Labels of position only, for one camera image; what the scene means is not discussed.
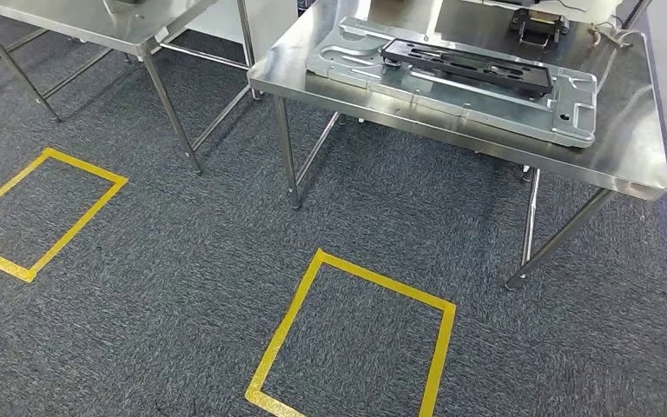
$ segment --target black device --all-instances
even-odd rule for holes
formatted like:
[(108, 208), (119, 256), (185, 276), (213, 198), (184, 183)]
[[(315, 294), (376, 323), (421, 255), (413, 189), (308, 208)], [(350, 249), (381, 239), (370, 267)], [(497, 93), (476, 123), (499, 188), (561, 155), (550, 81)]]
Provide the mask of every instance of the black device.
[(537, 98), (553, 91), (549, 70), (530, 63), (516, 63), (403, 39), (393, 39), (382, 48), (380, 54), (385, 58), (385, 65), (410, 63), (422, 70), (437, 70), (514, 89), (522, 96)]
[(543, 49), (557, 45), (569, 33), (566, 18), (543, 11), (518, 9), (512, 14), (510, 30), (518, 32), (518, 42)]

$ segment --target yellow tape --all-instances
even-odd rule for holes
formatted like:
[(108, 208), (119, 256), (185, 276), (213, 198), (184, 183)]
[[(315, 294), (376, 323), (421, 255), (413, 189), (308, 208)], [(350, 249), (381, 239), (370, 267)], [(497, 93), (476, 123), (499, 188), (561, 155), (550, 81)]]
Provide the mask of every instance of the yellow tape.
[(267, 378), (267, 374), (269, 374), (269, 371), (272, 368), (272, 363), (282, 348), (287, 332), (290, 331), (295, 316), (298, 314), (298, 311), (300, 311), (303, 300), (305, 300), (308, 290), (310, 289), (311, 284), (313, 284), (315, 276), (318, 274), (320, 266), (324, 263), (344, 272), (348, 272), (349, 274), (359, 276), (359, 278), (381, 285), (382, 287), (391, 289), (396, 293), (421, 301), (444, 312), (439, 325), (439, 336), (436, 339), (436, 347), (433, 352), (431, 368), (428, 371), (426, 390), (423, 393), (423, 401), (420, 403), (420, 411), (418, 414), (419, 417), (432, 416), (433, 409), (436, 405), (436, 395), (438, 394), (439, 384), (441, 382), (441, 373), (446, 361), (446, 352), (448, 350), (449, 339), (451, 338), (453, 322), (456, 316), (456, 305), (440, 299), (439, 297), (424, 293), (423, 291), (410, 287), (402, 282), (397, 282), (384, 275), (354, 265), (349, 261), (344, 261), (341, 258), (329, 255), (320, 249), (316, 251), (306, 273), (303, 275), (303, 279), (300, 281), (298, 289), (295, 291), (295, 295), (293, 295), (293, 300), (290, 301), (290, 307), (282, 318), (280, 326), (274, 331), (272, 340), (269, 342), (267, 350), (265, 350), (260, 364), (254, 372), (252, 380), (249, 382), (244, 397), (252, 404), (255, 404), (257, 407), (262, 408), (277, 417), (305, 417), (304, 414), (269, 395), (264, 394), (261, 390), (262, 385), (264, 385), (264, 381)]
[(98, 201), (94, 203), (93, 206), (91, 206), (84, 215), (81, 216), (80, 219), (78, 219), (76, 224), (68, 229), (68, 231), (65, 232), (65, 234), (59, 240), (57, 240), (57, 242), (52, 245), (52, 247), (48, 249), (47, 252), (42, 255), (42, 257), (39, 258), (39, 260), (34, 265), (31, 266), (31, 268), (27, 269), (25, 267), (16, 265), (14, 262), (9, 261), (8, 259), (4, 259), (0, 256), (0, 269), (5, 273), (13, 275), (16, 278), (26, 282), (32, 282), (36, 276), (36, 273), (39, 272), (39, 270), (42, 269), (47, 264), (47, 262), (54, 258), (55, 255), (60, 252), (60, 249), (64, 248), (70, 239), (72, 239), (80, 231), (80, 229), (83, 228), (83, 226), (85, 226), (94, 215), (96, 215), (98, 210), (106, 205), (106, 203), (109, 202), (109, 199), (113, 197), (127, 182), (127, 179), (123, 176), (108, 172), (106, 169), (98, 168), (95, 165), (81, 161), (73, 156), (66, 155), (52, 148), (46, 148), (37, 159), (32, 161), (29, 165), (26, 166), (26, 168), (22, 169), (21, 172), (19, 172), (16, 176), (1, 186), (0, 197), (2, 197), (4, 194), (6, 194), (7, 191), (17, 185), (18, 182), (20, 182), (25, 176), (27, 176), (27, 174), (32, 172), (47, 158), (53, 158), (60, 162), (67, 163), (68, 165), (72, 165), (78, 169), (88, 171), (93, 175), (100, 176), (105, 180), (113, 182), (114, 185), (111, 186), (111, 188), (106, 191), (106, 193), (104, 193), (101, 198), (99, 198)]
[(14, 186), (17, 185), (17, 182), (20, 182), (22, 179), (24, 179), (25, 176), (27, 176), (28, 173), (34, 171), (34, 168), (39, 166), (40, 163), (44, 162), (45, 159), (47, 159), (47, 156), (42, 153), (37, 157), (37, 159), (32, 161), (29, 165), (26, 166), (26, 168), (22, 169), (21, 172), (14, 176), (14, 178), (11, 178), (4, 185), (2, 185), (0, 187), (0, 197), (6, 194), (6, 192), (10, 189), (14, 188)]

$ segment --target table leg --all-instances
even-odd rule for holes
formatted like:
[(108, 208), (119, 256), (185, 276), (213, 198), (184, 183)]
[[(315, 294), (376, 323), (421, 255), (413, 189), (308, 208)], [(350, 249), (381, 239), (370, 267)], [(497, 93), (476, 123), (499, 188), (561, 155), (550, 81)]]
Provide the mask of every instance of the table leg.
[[(244, 59), (247, 61), (247, 67), (252, 68), (256, 62), (254, 58), (254, 47), (252, 46), (252, 32), (249, 28), (249, 16), (247, 14), (247, 3), (245, 0), (236, 0), (239, 7), (239, 21), (241, 22), (241, 35), (244, 38)], [(252, 98), (261, 99), (261, 92), (252, 89)]]
[(172, 123), (173, 129), (177, 134), (177, 138), (180, 141), (183, 150), (185, 151), (185, 156), (187, 156), (188, 159), (190, 160), (190, 165), (193, 167), (193, 170), (196, 173), (200, 173), (201, 165), (195, 158), (195, 152), (193, 152), (193, 148), (190, 146), (190, 142), (188, 141), (188, 136), (185, 135), (185, 130), (182, 128), (182, 125), (180, 124), (180, 119), (177, 117), (177, 113), (175, 113), (175, 107), (173, 107), (172, 102), (170, 101), (170, 97), (168, 96), (168, 92), (165, 90), (165, 86), (162, 84), (162, 79), (160, 78), (160, 71), (157, 69), (157, 66), (155, 65), (155, 59), (152, 57), (152, 52), (150, 50), (145, 50), (144, 54), (142, 54), (140, 58), (144, 61), (144, 66), (147, 67), (147, 72), (149, 73), (149, 77), (152, 78), (152, 83), (155, 85), (155, 89), (157, 90), (157, 95), (160, 96), (160, 101), (162, 101), (162, 106), (164, 106), (165, 111), (168, 113), (168, 117), (170, 118), (170, 123)]
[(32, 81), (29, 80), (29, 78), (24, 74), (21, 68), (19, 68), (19, 65), (14, 61), (14, 59), (11, 58), (11, 55), (9, 55), (9, 52), (6, 51), (6, 49), (0, 44), (0, 57), (1, 59), (9, 65), (11, 68), (11, 71), (14, 73), (17, 78), (22, 80), (22, 83), (27, 87), (27, 89), (32, 93), (32, 95), (36, 98), (36, 102), (42, 104), (44, 108), (50, 113), (52, 116), (52, 120), (59, 121), (60, 118), (57, 116), (57, 113), (50, 107), (50, 104), (47, 103), (47, 100), (42, 97), (42, 95), (39, 93), (39, 90), (36, 89)]
[(556, 250), (558, 245), (591, 219), (615, 194), (615, 191), (600, 189), (533, 257), (528, 256), (529, 260), (505, 283), (505, 287), (511, 291), (522, 287), (527, 280), (526, 276), (540, 265), (547, 255)]
[(285, 99), (273, 96), (274, 110), (277, 113), (277, 136), (282, 149), (282, 161), (285, 163), (285, 177), (287, 178), (287, 193), (290, 195), (290, 204), (293, 209), (300, 207), (298, 184), (295, 180), (295, 163), (293, 162), (293, 147), (290, 144), (290, 131), (287, 126), (287, 110)]
[(531, 175), (531, 200), (528, 202), (528, 214), (525, 218), (525, 234), (523, 235), (523, 260), (520, 263), (520, 266), (525, 265), (531, 259), (533, 227), (536, 221), (536, 209), (538, 208), (538, 184), (540, 183), (540, 169), (531, 168), (527, 174)]

